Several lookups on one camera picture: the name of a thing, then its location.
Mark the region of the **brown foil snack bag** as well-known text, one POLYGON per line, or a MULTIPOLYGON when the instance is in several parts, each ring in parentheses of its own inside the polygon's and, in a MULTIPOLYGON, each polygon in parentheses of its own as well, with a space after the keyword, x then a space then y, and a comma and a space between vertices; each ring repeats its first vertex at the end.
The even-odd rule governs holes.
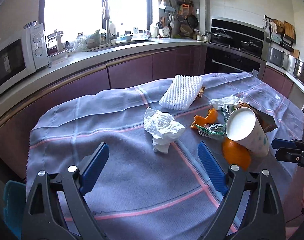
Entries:
POLYGON ((240 102, 237 104, 237 108, 241 108, 241 107, 247 107, 247 108, 253 110, 253 112, 255 113, 255 115, 265 133, 272 132, 273 130, 278 128, 273 116, 263 113, 262 111, 257 110, 255 107, 252 107, 251 105, 249 105, 248 103, 245 103, 245 102, 240 102))

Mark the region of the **orange peel piece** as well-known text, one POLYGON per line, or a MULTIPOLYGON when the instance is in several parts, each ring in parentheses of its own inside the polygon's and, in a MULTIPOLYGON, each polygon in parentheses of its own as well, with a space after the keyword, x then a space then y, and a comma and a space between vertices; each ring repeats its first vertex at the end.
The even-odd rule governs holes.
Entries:
POLYGON ((230 165, 238 165, 242 170, 247 171, 251 164, 251 155, 247 148, 225 138, 221 144, 222 153, 225 160, 230 165))

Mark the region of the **teal plastic trash bin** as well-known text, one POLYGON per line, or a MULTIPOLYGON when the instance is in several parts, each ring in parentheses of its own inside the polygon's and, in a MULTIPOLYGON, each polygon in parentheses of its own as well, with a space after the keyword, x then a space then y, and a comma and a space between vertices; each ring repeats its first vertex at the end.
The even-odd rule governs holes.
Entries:
POLYGON ((3 191, 3 217, 6 226, 17 239, 21 239, 23 212, 26 204, 26 186, 9 180, 3 191))

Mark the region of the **green foil wrapper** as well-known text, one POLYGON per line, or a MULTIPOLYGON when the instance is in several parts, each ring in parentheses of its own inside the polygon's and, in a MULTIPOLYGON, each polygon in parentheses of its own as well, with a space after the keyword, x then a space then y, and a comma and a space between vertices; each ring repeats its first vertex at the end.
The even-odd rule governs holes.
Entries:
POLYGON ((225 137, 226 126, 222 124, 205 124, 204 126, 195 125, 200 136, 222 140, 225 137))

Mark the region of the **crumpled white plastic wrapper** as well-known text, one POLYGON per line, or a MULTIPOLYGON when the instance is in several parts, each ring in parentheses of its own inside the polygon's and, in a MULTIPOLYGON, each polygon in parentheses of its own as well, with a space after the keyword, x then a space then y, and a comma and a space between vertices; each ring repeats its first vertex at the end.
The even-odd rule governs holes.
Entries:
POLYGON ((209 105, 216 110, 221 110, 225 106, 237 106, 239 103, 244 102, 244 97, 237 97, 235 95, 227 96, 220 99, 209 100, 209 105))

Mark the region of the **steel pot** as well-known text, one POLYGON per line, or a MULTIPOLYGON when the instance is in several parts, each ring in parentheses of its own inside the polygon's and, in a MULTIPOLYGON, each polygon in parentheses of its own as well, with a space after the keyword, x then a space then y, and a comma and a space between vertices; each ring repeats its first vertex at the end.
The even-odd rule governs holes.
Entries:
POLYGON ((304 84, 304 61, 296 59, 294 76, 304 84))

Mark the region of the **small orange peel scrap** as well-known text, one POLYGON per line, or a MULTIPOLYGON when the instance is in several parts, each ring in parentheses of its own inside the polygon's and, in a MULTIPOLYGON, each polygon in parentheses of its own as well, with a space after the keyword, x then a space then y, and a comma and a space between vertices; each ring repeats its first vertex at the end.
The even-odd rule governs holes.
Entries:
POLYGON ((216 109, 212 108, 208 110, 207 116, 203 117, 196 115, 194 121, 190 125, 190 128, 197 129, 197 125, 204 127, 206 124, 214 124, 218 118, 218 112, 216 109))

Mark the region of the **grey checked tablecloth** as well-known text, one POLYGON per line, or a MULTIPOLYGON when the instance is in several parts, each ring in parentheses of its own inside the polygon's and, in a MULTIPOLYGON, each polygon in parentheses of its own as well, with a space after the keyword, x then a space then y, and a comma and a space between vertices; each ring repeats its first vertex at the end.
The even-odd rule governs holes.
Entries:
POLYGON ((202 76, 201 98, 186 111, 170 111, 185 127, 167 154, 154 152, 143 117, 159 111, 171 79, 86 95, 47 111, 30 132, 27 187, 37 173, 64 172, 105 142, 109 159, 85 200, 109 239, 197 239, 221 201, 198 156, 204 138, 191 129, 205 116, 209 100, 235 95, 275 120, 268 139, 301 139, 303 112, 256 77, 212 73, 202 76))

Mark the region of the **crumpled white tissue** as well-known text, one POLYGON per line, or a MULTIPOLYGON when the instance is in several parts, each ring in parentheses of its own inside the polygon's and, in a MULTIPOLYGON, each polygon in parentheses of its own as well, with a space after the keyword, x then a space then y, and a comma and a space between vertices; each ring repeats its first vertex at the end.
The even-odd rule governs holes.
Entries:
POLYGON ((152 108, 146 109, 143 121, 145 131, 152 135, 154 152, 168 154, 170 144, 185 131, 185 127, 172 115, 152 108))

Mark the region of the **black built-in oven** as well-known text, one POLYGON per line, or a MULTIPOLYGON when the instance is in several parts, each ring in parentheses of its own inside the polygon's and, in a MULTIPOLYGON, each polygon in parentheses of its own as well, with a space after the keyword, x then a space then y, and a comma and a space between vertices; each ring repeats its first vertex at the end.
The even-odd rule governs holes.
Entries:
POLYGON ((263 28, 224 17, 211 18, 205 74, 247 72, 263 78, 268 43, 263 28))

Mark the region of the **folded white foam net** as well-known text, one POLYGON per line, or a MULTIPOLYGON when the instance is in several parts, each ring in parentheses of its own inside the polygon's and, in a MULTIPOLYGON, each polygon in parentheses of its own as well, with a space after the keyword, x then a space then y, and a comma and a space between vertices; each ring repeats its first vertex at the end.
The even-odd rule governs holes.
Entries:
POLYGON ((162 108, 185 111, 198 96, 202 84, 200 76, 176 75, 159 104, 162 108))

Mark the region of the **white microwave oven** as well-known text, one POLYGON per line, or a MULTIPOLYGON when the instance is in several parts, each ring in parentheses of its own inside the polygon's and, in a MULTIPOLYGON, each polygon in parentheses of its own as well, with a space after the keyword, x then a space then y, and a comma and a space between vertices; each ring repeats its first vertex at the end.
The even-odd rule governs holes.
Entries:
POLYGON ((0 43, 0 95, 48 65, 44 25, 16 32, 0 43))

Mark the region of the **black frying pan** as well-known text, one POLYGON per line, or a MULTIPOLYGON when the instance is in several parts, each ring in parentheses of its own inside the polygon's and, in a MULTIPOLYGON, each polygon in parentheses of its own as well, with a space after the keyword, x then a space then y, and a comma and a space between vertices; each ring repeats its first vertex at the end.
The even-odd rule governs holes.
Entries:
POLYGON ((188 22, 188 25, 193 29, 197 28, 199 25, 198 18, 193 14, 188 15, 187 22, 188 22))

